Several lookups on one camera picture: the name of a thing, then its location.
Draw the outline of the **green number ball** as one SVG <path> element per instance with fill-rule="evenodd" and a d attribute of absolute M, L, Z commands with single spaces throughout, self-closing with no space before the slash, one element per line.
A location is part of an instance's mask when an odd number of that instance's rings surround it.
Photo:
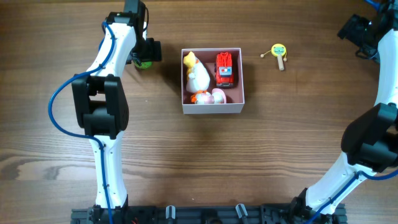
<path fill-rule="evenodd" d="M 152 66 L 152 62 L 141 62 L 141 63 L 134 62 L 134 65 L 138 69 L 147 69 L 147 68 L 150 68 Z"/>

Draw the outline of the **white plush duck yellow hair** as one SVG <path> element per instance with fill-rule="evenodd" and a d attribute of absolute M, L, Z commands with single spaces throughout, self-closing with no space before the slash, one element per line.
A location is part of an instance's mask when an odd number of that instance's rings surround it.
<path fill-rule="evenodd" d="M 187 84 L 185 89 L 191 93 L 190 100 L 196 103 L 197 94 L 207 94 L 210 85 L 210 75 L 205 66 L 193 52 L 189 52 L 183 58 L 183 64 L 187 67 Z"/>

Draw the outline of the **red toy fire truck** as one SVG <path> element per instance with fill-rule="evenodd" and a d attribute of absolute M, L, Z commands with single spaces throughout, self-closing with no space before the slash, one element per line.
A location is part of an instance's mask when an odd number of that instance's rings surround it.
<path fill-rule="evenodd" d="M 221 52 L 216 56 L 216 86 L 229 88 L 234 85 L 233 61 L 229 52 Z"/>

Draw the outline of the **yellow wooden rattle drum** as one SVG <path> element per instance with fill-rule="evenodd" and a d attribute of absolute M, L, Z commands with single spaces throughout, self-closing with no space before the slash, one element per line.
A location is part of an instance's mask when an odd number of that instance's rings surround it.
<path fill-rule="evenodd" d="M 284 63 L 287 61 L 287 48 L 283 44 L 274 44 L 270 50 L 260 54 L 260 58 L 264 58 L 267 54 L 272 54 L 278 63 L 280 71 L 285 70 Z"/>

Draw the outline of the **small duck with pink hat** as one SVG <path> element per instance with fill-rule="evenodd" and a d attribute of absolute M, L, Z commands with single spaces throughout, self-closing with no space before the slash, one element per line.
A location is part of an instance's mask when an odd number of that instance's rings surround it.
<path fill-rule="evenodd" d="M 214 88 L 211 93 L 206 90 L 200 90 L 191 96 L 191 102 L 194 104 L 226 104 L 226 95 L 222 89 Z"/>

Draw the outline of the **white box pink interior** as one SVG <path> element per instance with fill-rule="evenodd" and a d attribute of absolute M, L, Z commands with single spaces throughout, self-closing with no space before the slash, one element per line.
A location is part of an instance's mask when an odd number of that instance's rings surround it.
<path fill-rule="evenodd" d="M 229 52 L 232 55 L 234 85 L 229 88 L 222 89 L 226 95 L 226 104 L 205 104 L 199 105 L 191 102 L 189 93 L 185 87 L 187 84 L 187 67 L 183 64 L 183 58 L 189 52 L 193 52 L 196 57 L 205 66 L 210 75 L 210 85 L 207 89 L 211 93 L 212 89 L 218 88 L 216 86 L 216 71 L 215 63 L 216 56 L 221 52 Z M 223 48 L 223 49 L 183 49 L 181 53 L 181 94 L 182 94 L 182 108 L 185 114 L 217 114 L 217 113 L 240 113 L 244 100 L 244 84 L 243 84 L 243 66 L 242 53 L 240 48 Z"/>

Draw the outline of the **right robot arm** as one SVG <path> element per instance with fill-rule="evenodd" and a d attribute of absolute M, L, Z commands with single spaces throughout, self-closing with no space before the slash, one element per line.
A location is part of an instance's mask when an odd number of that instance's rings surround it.
<path fill-rule="evenodd" d="M 373 20 L 352 15 L 338 32 L 358 46 L 355 55 L 379 63 L 374 106 L 348 125 L 341 139 L 341 154 L 327 173 L 289 205 L 290 223 L 333 223 L 340 202 L 365 180 L 386 180 L 397 172 L 397 0 L 369 1 Z"/>

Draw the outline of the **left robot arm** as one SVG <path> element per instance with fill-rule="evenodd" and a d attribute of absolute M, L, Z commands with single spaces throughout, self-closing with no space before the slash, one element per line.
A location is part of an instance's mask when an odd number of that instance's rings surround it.
<path fill-rule="evenodd" d="M 162 59 L 161 44 L 147 37 L 149 11 L 142 1 L 126 1 L 121 12 L 104 21 L 104 39 L 88 75 L 72 82 L 78 125 L 95 154 L 98 193 L 95 207 L 111 217 L 127 206 L 122 177 L 121 140 L 129 107 L 121 77 L 124 67 Z"/>

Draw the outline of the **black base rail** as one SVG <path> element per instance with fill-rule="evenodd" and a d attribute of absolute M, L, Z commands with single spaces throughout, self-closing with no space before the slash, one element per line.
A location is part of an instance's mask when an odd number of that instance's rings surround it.
<path fill-rule="evenodd" d="M 264 204 L 226 207 L 168 207 L 129 206 L 112 211 L 112 223 L 305 223 L 303 216 L 289 220 L 289 204 Z M 337 206 L 334 214 L 320 215 L 312 223 L 347 224 L 344 204 Z M 107 209 L 89 207 L 73 209 L 72 224 L 110 223 Z"/>

